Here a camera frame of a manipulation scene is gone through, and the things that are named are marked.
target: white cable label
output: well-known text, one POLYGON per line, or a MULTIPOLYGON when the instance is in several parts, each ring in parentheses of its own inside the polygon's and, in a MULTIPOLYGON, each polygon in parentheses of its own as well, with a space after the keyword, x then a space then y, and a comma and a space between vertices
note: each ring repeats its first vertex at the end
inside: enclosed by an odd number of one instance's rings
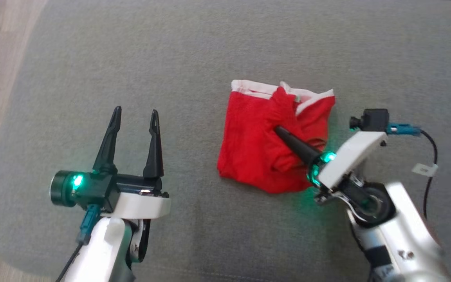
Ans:
POLYGON ((433 164, 433 166, 426 166, 425 164, 416 164, 413 169, 412 172, 420 174, 420 175, 424 175, 427 177, 432 177, 433 175, 435 175, 436 170, 438 169, 438 166, 436 164, 433 164))

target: gray fabric surface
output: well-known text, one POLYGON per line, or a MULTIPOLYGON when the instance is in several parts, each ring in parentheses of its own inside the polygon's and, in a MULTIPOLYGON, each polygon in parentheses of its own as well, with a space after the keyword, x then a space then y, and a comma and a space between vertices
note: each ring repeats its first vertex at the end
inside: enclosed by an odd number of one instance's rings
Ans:
MULTIPOLYGON (((0 255, 55 276, 83 212, 55 207, 50 179, 89 170, 123 106, 115 163, 141 173, 150 113, 161 119, 171 214, 155 220, 143 281, 362 281, 368 265, 342 206, 310 191, 268 195, 215 169, 230 82, 335 89, 330 148, 349 116, 386 107, 440 148, 429 221, 451 270, 451 1, 50 0, 36 25, 0 132, 0 255)), ((371 180, 404 182, 420 207, 422 138, 392 137, 371 180)))

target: red cloth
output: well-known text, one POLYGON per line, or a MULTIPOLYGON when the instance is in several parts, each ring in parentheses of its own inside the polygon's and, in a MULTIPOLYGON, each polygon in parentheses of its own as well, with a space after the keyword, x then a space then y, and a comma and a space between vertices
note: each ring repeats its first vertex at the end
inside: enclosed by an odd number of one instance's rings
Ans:
POLYGON ((311 186, 307 168, 274 127, 281 125, 323 150, 328 116, 335 104, 333 91, 316 94, 286 84, 276 87, 247 80, 234 80, 231 85, 217 163, 220 176, 269 193, 296 192, 311 186))

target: red garment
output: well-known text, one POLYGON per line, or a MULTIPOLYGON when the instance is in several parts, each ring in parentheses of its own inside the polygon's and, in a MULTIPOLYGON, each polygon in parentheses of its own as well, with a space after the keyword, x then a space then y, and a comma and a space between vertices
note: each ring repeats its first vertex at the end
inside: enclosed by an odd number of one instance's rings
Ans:
POLYGON ((311 184, 307 168, 277 136, 282 125, 309 144, 324 149, 333 91, 234 80, 225 117, 224 140, 217 169, 221 177, 250 184, 269 193, 302 191, 311 184))

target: teal connector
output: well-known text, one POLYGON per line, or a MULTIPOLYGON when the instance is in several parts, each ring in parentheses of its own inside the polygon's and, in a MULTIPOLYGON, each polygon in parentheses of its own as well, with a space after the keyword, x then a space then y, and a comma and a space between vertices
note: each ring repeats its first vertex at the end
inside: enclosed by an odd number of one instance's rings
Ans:
POLYGON ((79 234, 76 238, 78 244, 88 245, 92 236, 93 227, 97 224, 100 218, 100 206, 91 204, 86 209, 83 222, 79 227, 79 234))
POLYGON ((409 125, 408 123, 390 123, 387 125, 387 134, 395 134, 395 135, 412 135, 412 136, 420 136, 420 132, 422 130, 420 127, 414 127, 409 125))

